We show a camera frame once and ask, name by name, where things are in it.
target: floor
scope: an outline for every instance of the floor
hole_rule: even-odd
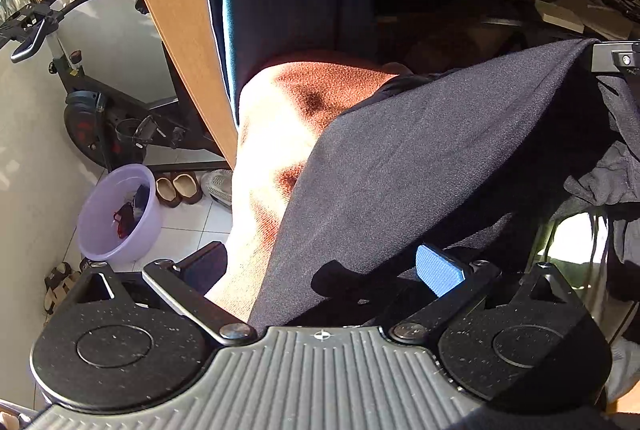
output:
[[[172,150],[147,147],[145,164],[187,163],[191,161],[223,160],[206,150]],[[162,208],[162,230],[151,250],[135,263],[114,266],[114,271],[140,271],[156,259],[180,261],[211,241],[226,242],[231,231],[231,212],[211,200],[206,194],[194,205],[180,204]],[[82,255],[76,233],[69,242],[65,261],[78,269]]]

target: bolt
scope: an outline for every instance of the bolt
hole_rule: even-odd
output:
[[[415,322],[402,322],[392,327],[391,334],[398,341],[414,343],[422,341],[427,336],[427,329]]]
[[[220,328],[220,336],[227,340],[245,340],[254,335],[254,328],[247,324],[227,324]]]

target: white sneaker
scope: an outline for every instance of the white sneaker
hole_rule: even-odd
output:
[[[212,170],[202,176],[200,185],[213,200],[231,208],[231,176],[231,170]]]

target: grey ribbed surface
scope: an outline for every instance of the grey ribbed surface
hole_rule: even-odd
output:
[[[331,336],[324,340],[314,336],[319,335],[319,331],[270,328],[260,342],[223,349],[198,383],[161,406],[113,416],[83,415],[54,406],[30,428],[444,430],[513,427],[504,426],[503,421],[491,415],[491,421],[483,422],[484,417],[478,420],[476,414],[461,421],[478,409],[479,403],[458,392],[423,349],[388,342],[377,328],[330,329],[325,332]],[[544,426],[525,427],[564,428],[550,425],[548,419]]]

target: slipper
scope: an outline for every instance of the slipper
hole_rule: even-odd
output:
[[[185,203],[193,205],[202,199],[202,188],[193,172],[173,174],[172,182]]]
[[[164,175],[156,177],[156,195],[161,205],[168,208],[175,208],[180,204],[182,198],[171,180]]]
[[[231,209],[231,177],[233,172],[231,170],[219,169],[207,172],[200,184],[203,190],[208,192],[214,201]]]
[[[52,315],[56,307],[60,305],[66,294],[78,281],[80,274],[73,271],[68,263],[60,263],[51,270],[49,276],[44,279],[47,292],[44,296],[44,311]]]

